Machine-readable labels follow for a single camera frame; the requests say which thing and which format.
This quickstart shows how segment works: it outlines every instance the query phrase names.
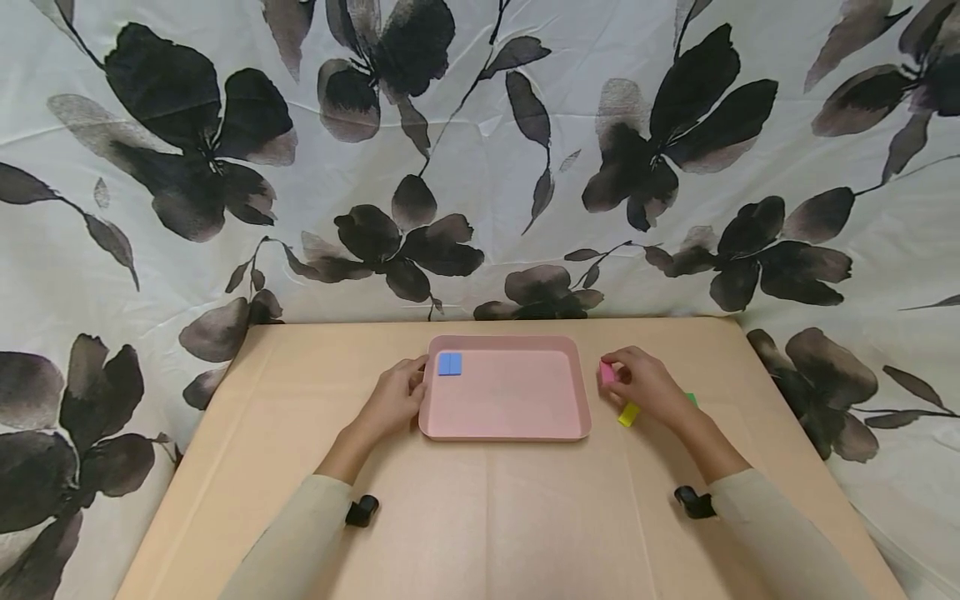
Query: black clip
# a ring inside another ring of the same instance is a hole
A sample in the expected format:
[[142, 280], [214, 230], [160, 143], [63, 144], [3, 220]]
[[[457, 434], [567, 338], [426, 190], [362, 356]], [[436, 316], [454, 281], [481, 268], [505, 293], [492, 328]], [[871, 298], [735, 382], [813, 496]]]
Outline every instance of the black clip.
[[673, 497], [677, 498], [680, 505], [684, 507], [684, 512], [690, 518], [700, 519], [717, 516], [708, 493], [698, 495], [690, 486], [680, 486], [673, 491]]
[[347, 512], [347, 525], [353, 527], [366, 527], [377, 509], [380, 508], [380, 501], [371, 495], [365, 495], [359, 502], [350, 504], [350, 510]]

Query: wooden table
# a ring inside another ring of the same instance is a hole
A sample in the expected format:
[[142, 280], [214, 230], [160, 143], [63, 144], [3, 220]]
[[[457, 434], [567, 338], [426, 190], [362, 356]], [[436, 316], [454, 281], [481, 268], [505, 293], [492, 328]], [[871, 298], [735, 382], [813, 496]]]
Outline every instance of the wooden table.
[[735, 322], [269, 325], [217, 391], [118, 600], [213, 600], [376, 375], [440, 334], [558, 334], [580, 351], [593, 429], [575, 444], [381, 447], [356, 491], [381, 509], [348, 529], [312, 598], [594, 600], [772, 598], [718, 519], [686, 518], [704, 489], [672, 434], [632, 428], [597, 396], [599, 356], [636, 344], [666, 363], [734, 445], [836, 544], [876, 598], [904, 597]]

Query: floral backdrop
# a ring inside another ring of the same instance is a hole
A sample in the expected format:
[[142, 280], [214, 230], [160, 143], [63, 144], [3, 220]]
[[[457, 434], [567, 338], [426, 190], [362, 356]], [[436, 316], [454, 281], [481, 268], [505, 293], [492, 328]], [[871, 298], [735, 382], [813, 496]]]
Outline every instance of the floral backdrop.
[[250, 324], [689, 314], [960, 597], [958, 0], [0, 14], [0, 599], [112, 597]]

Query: sleeve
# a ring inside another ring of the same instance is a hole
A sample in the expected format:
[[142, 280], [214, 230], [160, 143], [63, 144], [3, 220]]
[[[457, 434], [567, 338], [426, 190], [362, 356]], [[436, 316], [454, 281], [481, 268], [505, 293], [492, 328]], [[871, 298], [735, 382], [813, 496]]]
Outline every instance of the sleeve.
[[869, 600], [840, 552], [754, 468], [713, 482], [713, 510], [756, 557], [778, 598]]
[[310, 475], [230, 577], [220, 600], [302, 600], [340, 540], [351, 486]]

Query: person's left hand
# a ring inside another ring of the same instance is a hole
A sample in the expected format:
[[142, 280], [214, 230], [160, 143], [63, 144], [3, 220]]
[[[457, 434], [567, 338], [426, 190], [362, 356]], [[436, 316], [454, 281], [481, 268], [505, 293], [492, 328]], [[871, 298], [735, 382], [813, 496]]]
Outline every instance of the person's left hand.
[[375, 441], [403, 429], [420, 411], [426, 394], [426, 359], [425, 354], [404, 359], [384, 371], [353, 424]]

